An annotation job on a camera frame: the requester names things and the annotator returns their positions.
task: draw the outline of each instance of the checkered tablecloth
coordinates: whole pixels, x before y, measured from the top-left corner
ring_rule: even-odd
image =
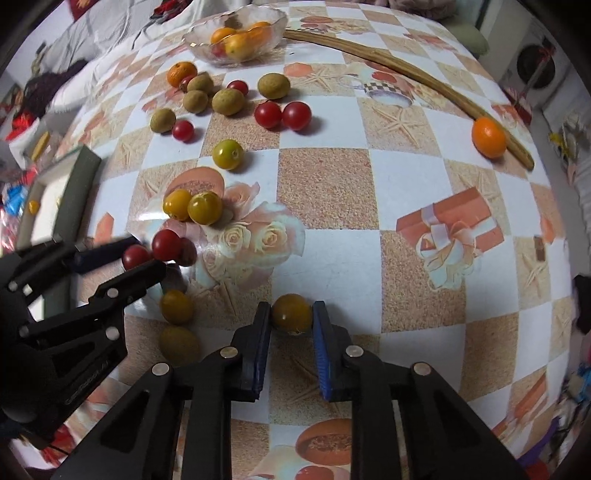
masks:
[[[535,169],[526,172],[509,153],[491,164],[471,142],[470,118],[383,67],[295,42],[237,68],[211,67],[182,45],[185,26],[119,59],[64,140],[62,152],[84,142],[104,158],[88,235],[112,218],[113,235],[149,238],[163,222],[149,218],[170,182],[190,168],[210,167],[200,170],[200,181],[220,189],[233,219],[218,230],[186,228],[201,252],[189,295],[196,305],[191,328],[204,354],[228,344],[261,300],[291,292],[324,300],[332,320],[384,360],[432,364],[519,456],[555,413],[572,316],[564,227],[527,129],[480,64],[436,22],[338,2],[279,8],[290,16],[289,28],[383,50],[452,85],[511,129]],[[188,115],[182,95],[166,82],[180,60],[194,61],[217,85],[246,81],[247,108],[233,118]],[[254,122],[262,101],[256,83],[269,72],[290,77],[292,92],[281,103],[310,105],[314,120],[303,133],[266,131]],[[148,120],[160,106],[191,120],[196,140],[153,134]],[[215,174],[210,155],[225,138],[243,145],[247,165]],[[502,241],[474,252],[473,265],[453,285],[435,288],[422,251],[397,232],[397,222],[471,187],[489,206]],[[546,241],[542,261],[535,236]],[[112,265],[89,275],[79,299],[120,270]],[[127,312],[130,355],[119,369],[126,383],[161,359],[157,338],[165,323],[157,296]],[[280,446],[293,450],[307,426],[348,414],[348,406],[326,404],[313,388],[309,338],[273,337],[269,361],[261,400],[233,409],[236,478],[275,458]]]

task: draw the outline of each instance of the metal screw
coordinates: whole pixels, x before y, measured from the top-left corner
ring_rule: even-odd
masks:
[[[363,355],[363,349],[359,345],[349,345],[345,349],[345,353],[352,358],[357,358]]]
[[[426,377],[428,374],[431,373],[431,365],[426,364],[425,362],[419,362],[417,364],[414,364],[413,370],[417,375]]]
[[[162,375],[166,375],[170,370],[168,364],[160,363],[156,364],[152,367],[152,373],[157,377],[162,377]]]
[[[107,335],[107,338],[112,342],[119,338],[119,330],[117,329],[117,327],[109,327],[105,330],[105,333]]]
[[[224,358],[234,358],[238,355],[238,349],[233,346],[225,346],[220,350],[220,355]]]

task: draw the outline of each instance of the white bedding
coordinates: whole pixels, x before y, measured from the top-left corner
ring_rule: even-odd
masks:
[[[76,60],[109,52],[150,19],[161,0],[101,0],[72,24],[46,51],[42,72],[62,72]]]
[[[99,5],[111,5],[114,2],[121,1],[132,2],[136,7],[139,5],[140,1],[142,3],[155,2],[157,5],[161,2],[161,0],[101,0],[95,5],[95,7],[90,9],[87,14],[93,12]],[[91,60],[84,69],[78,73],[78,75],[58,90],[48,108],[48,112],[65,112],[81,107],[96,87],[98,80],[109,70],[109,68],[111,68],[114,61],[132,50],[134,40],[136,48],[142,47],[152,40],[155,40],[182,25],[192,23],[195,20],[210,15],[236,10],[250,3],[249,0],[193,0],[193,2],[181,14],[166,23],[151,25],[144,30],[136,40],[135,37],[142,29],[145,22],[137,28],[135,27],[140,22],[135,21],[133,24],[130,23],[127,33],[122,41]]]

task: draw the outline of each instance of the red cloth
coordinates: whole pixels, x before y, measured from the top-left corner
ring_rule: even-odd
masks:
[[[14,140],[24,133],[35,122],[35,117],[29,112],[23,112],[12,119],[12,131],[6,136],[6,141]]]
[[[164,0],[159,7],[154,9],[152,16],[160,17],[166,15],[166,21],[168,21],[187,8],[192,1],[193,0]]]
[[[86,13],[99,0],[68,0],[74,22]]]
[[[533,465],[530,465],[525,471],[531,480],[548,480],[550,478],[548,467],[546,467],[542,460],[538,460]]]

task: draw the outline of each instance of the printed starfish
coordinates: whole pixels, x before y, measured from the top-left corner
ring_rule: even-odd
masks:
[[[475,87],[475,85],[473,85],[471,82],[468,81],[467,78],[464,77],[465,70],[460,70],[455,67],[445,65],[443,63],[440,63],[437,66],[440,70],[443,71],[445,77],[452,85],[463,88],[464,90],[468,90],[468,92],[472,92],[480,96],[483,95],[483,92],[480,89],[480,87],[478,87],[478,84],[476,84]]]
[[[312,384],[305,390],[302,390],[300,393],[298,393],[295,397],[289,399],[287,404],[293,405],[303,400],[307,400],[308,398],[319,396],[320,387],[318,386],[318,374],[312,371],[307,365],[304,365],[301,360],[294,356],[291,357],[291,361],[295,365],[296,369],[300,371],[300,373],[302,373],[310,382],[312,382]],[[329,407],[336,417],[343,417],[338,403],[329,403]]]
[[[535,289],[537,291],[538,298],[542,298],[542,287],[540,285],[540,279],[538,278],[538,276],[548,266],[548,263],[534,261],[525,254],[521,254],[521,258],[523,259],[525,267],[530,272],[530,274],[527,277],[527,280],[525,281],[525,286],[529,287],[530,285],[535,284]]]
[[[498,189],[492,188],[493,182],[485,178],[481,168],[478,169],[478,178],[476,179],[476,184],[468,180],[460,172],[457,171],[456,174],[467,189],[476,187],[476,189],[490,205],[492,205],[492,203],[500,197],[500,191]]]
[[[424,122],[405,119],[405,111],[407,109],[402,107],[397,107],[396,113],[384,112],[376,106],[372,106],[372,110],[376,115],[388,122],[388,125],[380,129],[381,132],[385,134],[393,134],[396,132],[400,132],[405,137],[407,137],[416,148],[419,148],[419,144],[417,140],[414,138],[414,135],[410,129],[414,127],[423,127],[425,125]]]
[[[558,341],[560,342],[560,345],[568,345],[568,338],[564,333],[570,325],[570,320],[566,316],[564,318],[559,318],[558,322],[559,322],[558,328],[560,329],[560,333],[558,335]]]
[[[302,77],[298,85],[319,85],[323,90],[334,93],[333,85],[327,82],[327,80],[338,79],[339,77],[340,75],[329,73],[329,68],[326,65],[320,65],[317,67],[317,70],[313,70],[312,73]]]

